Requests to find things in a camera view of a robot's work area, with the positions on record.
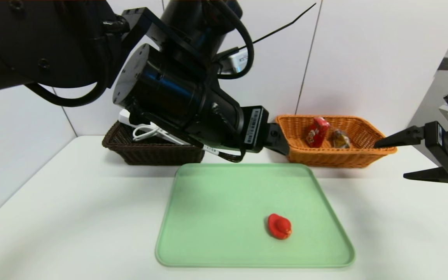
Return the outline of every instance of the barcode label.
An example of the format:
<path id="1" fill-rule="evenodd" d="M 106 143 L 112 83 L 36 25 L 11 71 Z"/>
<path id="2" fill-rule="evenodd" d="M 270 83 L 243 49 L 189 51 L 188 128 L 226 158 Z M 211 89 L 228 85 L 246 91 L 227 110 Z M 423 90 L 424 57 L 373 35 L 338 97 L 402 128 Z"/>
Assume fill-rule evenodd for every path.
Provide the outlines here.
<path id="1" fill-rule="evenodd" d="M 209 146 L 207 146 L 207 145 L 203 145 L 203 149 L 204 149 L 204 151 L 207 151 L 207 152 L 209 152 L 210 154 L 215 154 L 216 156 L 219 155 L 219 151 L 218 151 L 217 149 L 214 149 L 214 148 L 209 147 Z"/>
<path id="2" fill-rule="evenodd" d="M 248 123 L 247 135 L 245 136 L 245 144 L 252 144 L 254 142 L 260 112 L 261 110 L 259 108 L 252 110 L 252 116 Z"/>

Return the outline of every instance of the brown wicker basket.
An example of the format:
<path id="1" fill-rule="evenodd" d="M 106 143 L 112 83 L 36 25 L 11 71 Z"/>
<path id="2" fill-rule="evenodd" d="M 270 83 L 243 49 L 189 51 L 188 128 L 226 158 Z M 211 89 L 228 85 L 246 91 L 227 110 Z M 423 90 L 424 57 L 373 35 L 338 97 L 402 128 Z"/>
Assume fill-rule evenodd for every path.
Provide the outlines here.
<path id="1" fill-rule="evenodd" d="M 359 117 L 344 115 L 324 115 L 330 127 L 320 148 L 311 148 L 306 143 L 308 127 L 318 115 L 279 115 L 276 122 L 281 126 L 290 154 L 288 160 L 292 163 L 303 163 L 309 166 L 362 168 L 388 154 L 397 152 L 396 147 L 374 149 L 376 141 L 385 136 L 368 121 Z M 331 135 L 340 129 L 350 138 L 350 149 L 333 148 Z"/>
<path id="2" fill-rule="evenodd" d="M 134 128 L 116 122 L 102 145 L 119 154 L 128 165 L 184 165 L 200 163 L 205 152 L 191 145 L 176 145 L 159 137 L 132 140 Z"/>

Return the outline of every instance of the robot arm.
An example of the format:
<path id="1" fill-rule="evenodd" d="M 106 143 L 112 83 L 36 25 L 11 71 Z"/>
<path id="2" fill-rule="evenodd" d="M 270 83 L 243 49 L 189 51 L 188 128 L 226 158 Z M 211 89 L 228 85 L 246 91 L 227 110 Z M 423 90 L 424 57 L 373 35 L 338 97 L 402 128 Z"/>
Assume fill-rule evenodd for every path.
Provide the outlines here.
<path id="1" fill-rule="evenodd" d="M 59 106 L 82 106 L 119 81 L 112 100 L 130 112 L 130 122 L 151 121 L 192 145 L 239 162 L 246 151 L 268 147 L 288 154 L 277 124 L 262 106 L 240 107 L 219 86 L 251 69 L 254 48 L 235 0 L 171 1 L 161 18 L 149 9 L 112 12 L 104 0 L 0 0 L 0 89 L 26 85 Z M 221 60 L 238 48 L 217 53 L 237 29 L 248 50 L 247 65 L 220 74 Z M 143 36 L 145 44 L 128 55 Z M 78 99 L 51 94 L 42 85 L 75 88 L 96 82 Z M 219 149 L 240 151 L 240 156 Z"/>
<path id="2" fill-rule="evenodd" d="M 440 112 L 448 121 L 448 95 L 443 98 L 446 103 Z M 425 126 L 411 126 L 375 143 L 375 148 L 419 145 L 425 140 L 426 148 L 441 164 L 441 167 L 404 174 L 411 180 L 448 183 L 448 131 L 439 122 L 429 122 Z"/>

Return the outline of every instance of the black cable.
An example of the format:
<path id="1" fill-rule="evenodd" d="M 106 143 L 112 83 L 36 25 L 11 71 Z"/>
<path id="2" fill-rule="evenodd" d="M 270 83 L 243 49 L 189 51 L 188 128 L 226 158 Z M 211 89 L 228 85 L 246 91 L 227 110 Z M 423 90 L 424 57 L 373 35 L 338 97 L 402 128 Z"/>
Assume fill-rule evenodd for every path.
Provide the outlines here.
<path id="1" fill-rule="evenodd" d="M 310 6 L 308 9 L 306 9 L 303 13 L 301 13 L 299 16 L 297 16 L 297 18 L 295 18 L 295 20 L 293 20 L 291 23 L 288 23 L 287 25 L 285 25 L 285 26 L 283 26 L 283 27 L 280 27 L 280 28 L 274 30 L 273 32 L 271 32 L 271 33 L 269 33 L 269 34 L 267 34 L 267 35 L 265 35 L 265 36 L 263 36 L 263 37 L 260 37 L 259 39 L 255 40 L 253 43 L 255 44 L 255 43 L 257 43 L 257 42 L 260 42 L 260 41 L 262 41 L 263 39 L 266 39 L 267 37 L 269 37 L 269 36 L 271 36 L 271 35 L 273 35 L 273 34 L 276 34 L 277 32 L 280 32 L 281 30 L 285 29 L 286 27 L 289 27 L 290 25 L 292 25 L 293 23 L 295 23 L 295 21 L 297 21 L 299 18 L 301 18 L 306 12 L 308 12 L 310 9 L 312 9 L 312 7 L 314 7 L 316 4 L 317 4 L 317 3 L 314 3 L 314 4 L 313 4 L 312 6 Z M 242 46 L 242 47 L 239 48 L 239 49 L 242 50 L 242 49 L 244 49 L 244 48 L 246 48 L 246 47 L 247 47 L 247 46 Z"/>
<path id="2" fill-rule="evenodd" d="M 228 5 L 226 5 L 226 3 L 224 3 L 222 0 L 208 0 L 208 2 L 214 5 L 217 9 L 219 9 L 219 11 L 228 19 L 228 21 L 230 21 L 234 25 L 236 30 L 238 30 L 241 37 L 243 38 L 243 41 L 245 41 L 245 47 L 247 48 L 248 51 L 247 65 L 242 71 L 229 75 L 218 74 L 217 78 L 225 80 L 241 78 L 250 71 L 250 69 L 252 68 L 252 64 L 254 63 L 255 54 L 254 54 L 254 43 L 252 42 L 252 38 L 250 37 L 247 28 L 243 25 L 240 18 L 238 18 L 238 16 Z"/>
<path id="3" fill-rule="evenodd" d="M 55 94 L 52 94 L 38 83 L 31 83 L 25 86 L 28 89 L 35 92 L 40 97 L 42 97 L 43 99 L 45 99 L 46 101 L 53 103 L 55 105 L 63 107 L 78 107 L 95 101 L 103 94 L 103 92 L 105 92 L 105 89 L 107 88 L 108 84 L 108 76 L 109 76 L 109 68 L 108 66 L 105 65 L 103 71 L 101 71 L 100 76 L 98 77 L 98 82 L 96 83 L 94 89 L 92 89 L 88 94 L 82 97 L 73 99 L 63 98 Z"/>
<path id="4" fill-rule="evenodd" d="M 218 156 L 220 158 L 225 159 L 226 161 L 231 161 L 232 163 L 239 163 L 240 161 L 243 160 L 245 153 L 247 152 L 247 149 L 245 149 L 243 139 L 240 137 L 240 133 L 238 133 L 238 131 L 236 131 L 236 129 L 228 122 L 226 117 L 224 117 L 224 115 L 221 113 L 219 105 L 217 105 L 216 103 L 213 103 L 212 113 L 216 114 L 222 119 L 222 123 L 224 124 L 227 131 L 233 135 L 233 140 L 238 144 L 238 147 L 240 149 L 239 156 L 236 156 L 235 154 L 227 154 L 221 151 L 219 151 Z"/>

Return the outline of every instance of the white table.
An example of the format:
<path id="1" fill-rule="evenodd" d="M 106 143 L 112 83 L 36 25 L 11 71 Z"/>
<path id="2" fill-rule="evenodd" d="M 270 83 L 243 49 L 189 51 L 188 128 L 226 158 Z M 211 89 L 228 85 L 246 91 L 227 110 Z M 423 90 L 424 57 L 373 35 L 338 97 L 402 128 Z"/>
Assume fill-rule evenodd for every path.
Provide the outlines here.
<path id="1" fill-rule="evenodd" d="M 448 184 L 402 178 L 434 167 L 412 147 L 364 170 L 314 169 L 356 250 L 352 266 L 181 269 L 154 257 L 177 168 L 128 166 L 101 140 L 73 140 L 2 206 L 0 280 L 448 279 Z"/>

